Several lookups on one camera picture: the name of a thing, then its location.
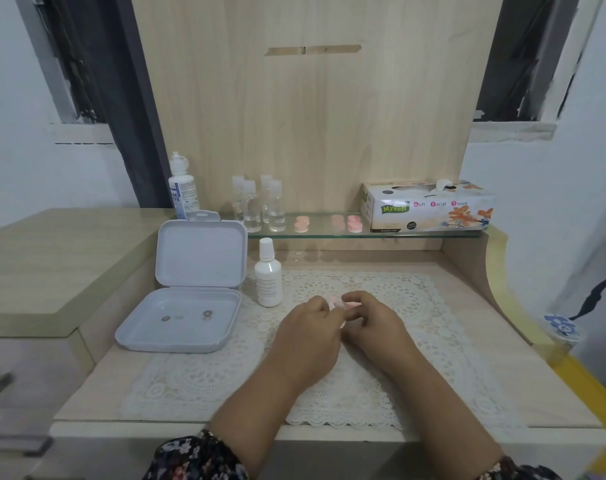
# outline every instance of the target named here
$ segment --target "bottle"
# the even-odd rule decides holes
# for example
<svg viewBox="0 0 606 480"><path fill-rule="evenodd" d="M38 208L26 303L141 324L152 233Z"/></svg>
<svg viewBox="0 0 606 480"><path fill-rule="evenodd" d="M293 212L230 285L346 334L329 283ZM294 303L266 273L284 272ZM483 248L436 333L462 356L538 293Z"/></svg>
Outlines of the bottle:
<svg viewBox="0 0 606 480"><path fill-rule="evenodd" d="M169 182L176 217L179 219L193 219L196 216L196 211L200 210L194 177L187 174L187 168L189 168L187 158L181 157L178 152L174 152L170 160L171 177Z"/></svg>
<svg viewBox="0 0 606 480"><path fill-rule="evenodd" d="M245 207L245 190L243 175L235 175L232 177L232 207L234 208L234 218L237 221L243 222L243 209Z"/></svg>
<svg viewBox="0 0 606 480"><path fill-rule="evenodd" d="M283 273L274 258L274 241L263 237L259 242L260 261L254 265L256 289L262 306L276 306L283 301Z"/></svg>
<svg viewBox="0 0 606 480"><path fill-rule="evenodd" d="M285 230L285 210L283 208L283 187L280 180L269 183L269 230L283 232Z"/></svg>
<svg viewBox="0 0 606 480"><path fill-rule="evenodd" d="M267 224L267 202L269 201L269 181L271 180L271 175L261 175L260 176L260 217L262 221Z"/></svg>
<svg viewBox="0 0 606 480"><path fill-rule="evenodd" d="M245 190L243 223L247 227L247 232L259 232L262 222L260 221L260 200L256 194L256 182L245 180L243 187Z"/></svg>

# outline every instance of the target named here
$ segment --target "person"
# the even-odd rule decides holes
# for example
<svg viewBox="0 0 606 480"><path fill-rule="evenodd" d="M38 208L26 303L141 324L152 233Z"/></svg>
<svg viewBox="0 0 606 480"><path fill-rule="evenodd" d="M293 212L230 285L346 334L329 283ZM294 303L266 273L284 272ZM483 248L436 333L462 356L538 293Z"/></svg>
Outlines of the person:
<svg viewBox="0 0 606 480"><path fill-rule="evenodd" d="M256 478L296 398L332 370L342 337L396 383L439 479L559 480L545 467L516 466L503 453L388 306L365 291L341 299L360 305L330 311L315 296L295 306L266 358L207 428L161 445L144 478Z"/></svg>

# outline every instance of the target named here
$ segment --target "hand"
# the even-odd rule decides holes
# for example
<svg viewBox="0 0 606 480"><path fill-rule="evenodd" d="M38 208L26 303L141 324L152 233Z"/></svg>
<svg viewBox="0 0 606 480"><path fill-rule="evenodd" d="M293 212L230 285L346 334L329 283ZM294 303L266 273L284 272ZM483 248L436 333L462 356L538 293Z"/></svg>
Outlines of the hand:
<svg viewBox="0 0 606 480"><path fill-rule="evenodd" d="M352 291L341 299L360 303L345 312L347 321L363 318L361 323L346 323L343 337L361 348L387 374L394 378L417 358L423 357L403 321L387 305L366 291Z"/></svg>
<svg viewBox="0 0 606 480"><path fill-rule="evenodd" d="M320 296L295 306L280 323L263 366L283 377L296 395L301 394L336 364L344 322L345 310L330 312Z"/></svg>

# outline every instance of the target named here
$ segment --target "lace doily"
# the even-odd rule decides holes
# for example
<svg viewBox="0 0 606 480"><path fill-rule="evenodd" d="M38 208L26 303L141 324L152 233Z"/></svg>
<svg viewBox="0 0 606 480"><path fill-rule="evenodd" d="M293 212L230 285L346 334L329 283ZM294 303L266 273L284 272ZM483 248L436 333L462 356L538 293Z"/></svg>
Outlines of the lace doily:
<svg viewBox="0 0 606 480"><path fill-rule="evenodd" d="M232 338L211 354L155 354L121 406L122 419L206 422L266 355L280 320L314 295L367 290L403 319L421 352L447 379L495 438L524 427L467 335L429 278L407 273L293 271L283 274L283 302L263 308L255 278ZM353 347L341 346L336 366L305 391L287 416L290 424L394 426L412 429L391 381Z"/></svg>

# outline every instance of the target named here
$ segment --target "window sill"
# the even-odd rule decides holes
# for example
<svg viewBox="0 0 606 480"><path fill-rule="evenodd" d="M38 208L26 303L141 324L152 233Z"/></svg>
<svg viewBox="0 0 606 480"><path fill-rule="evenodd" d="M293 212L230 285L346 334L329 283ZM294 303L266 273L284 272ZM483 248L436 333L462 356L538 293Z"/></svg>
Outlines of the window sill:
<svg viewBox="0 0 606 480"><path fill-rule="evenodd" d="M48 129L55 144L114 144L109 125L103 123L54 123Z"/></svg>
<svg viewBox="0 0 606 480"><path fill-rule="evenodd" d="M500 143L502 141L549 141L556 123L542 121L475 121L468 143Z"/></svg>

